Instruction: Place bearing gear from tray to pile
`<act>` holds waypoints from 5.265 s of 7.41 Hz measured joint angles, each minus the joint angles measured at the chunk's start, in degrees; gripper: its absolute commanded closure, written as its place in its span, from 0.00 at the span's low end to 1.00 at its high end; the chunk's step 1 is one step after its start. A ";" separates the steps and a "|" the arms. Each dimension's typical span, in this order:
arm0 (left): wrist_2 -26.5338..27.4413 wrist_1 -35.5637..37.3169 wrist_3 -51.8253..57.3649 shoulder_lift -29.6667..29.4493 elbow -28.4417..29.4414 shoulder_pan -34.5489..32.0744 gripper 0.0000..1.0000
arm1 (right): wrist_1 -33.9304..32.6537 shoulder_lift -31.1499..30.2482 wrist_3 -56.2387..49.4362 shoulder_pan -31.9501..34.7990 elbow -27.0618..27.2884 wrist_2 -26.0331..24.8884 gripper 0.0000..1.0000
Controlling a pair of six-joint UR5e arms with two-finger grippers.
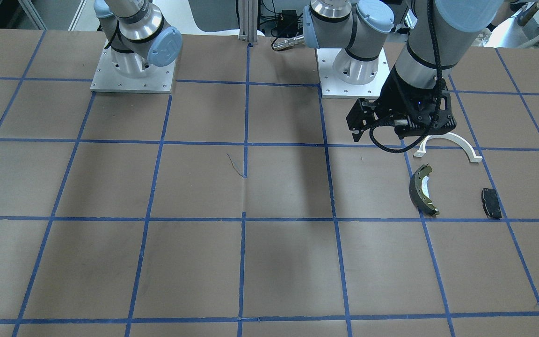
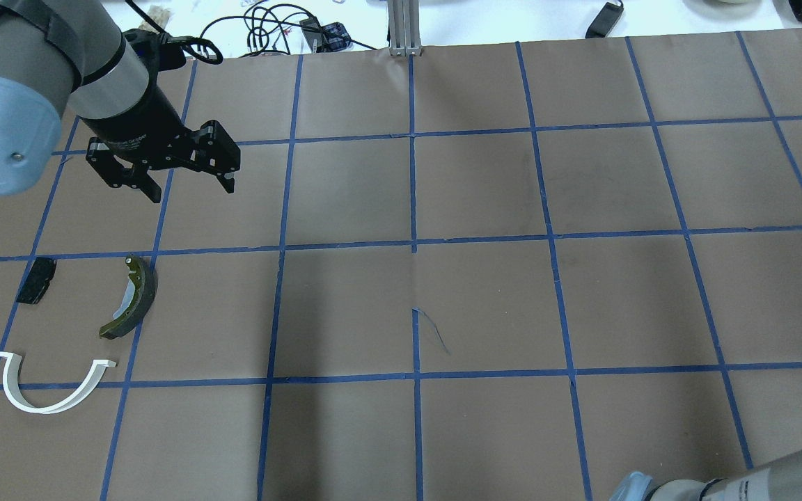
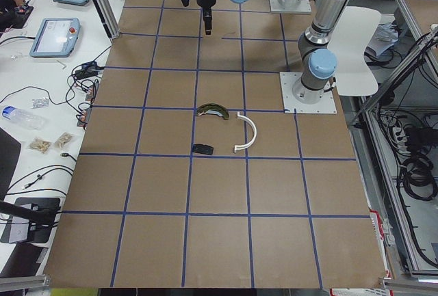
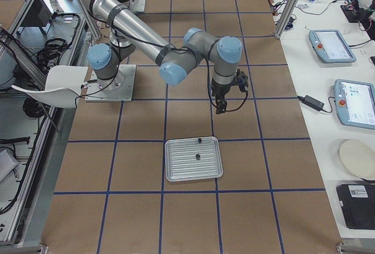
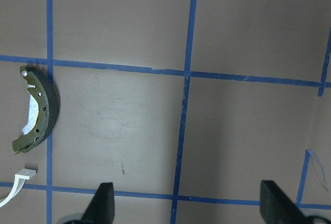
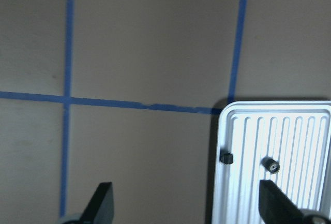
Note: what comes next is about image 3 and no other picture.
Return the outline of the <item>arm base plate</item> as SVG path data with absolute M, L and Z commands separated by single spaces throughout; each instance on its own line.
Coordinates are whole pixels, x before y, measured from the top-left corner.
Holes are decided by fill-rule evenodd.
M 317 91 L 308 90 L 301 81 L 301 72 L 280 72 L 285 113 L 336 114 L 336 104 L 330 83 Z
M 310 0 L 269 0 L 270 11 L 274 13 L 306 14 L 312 11 Z

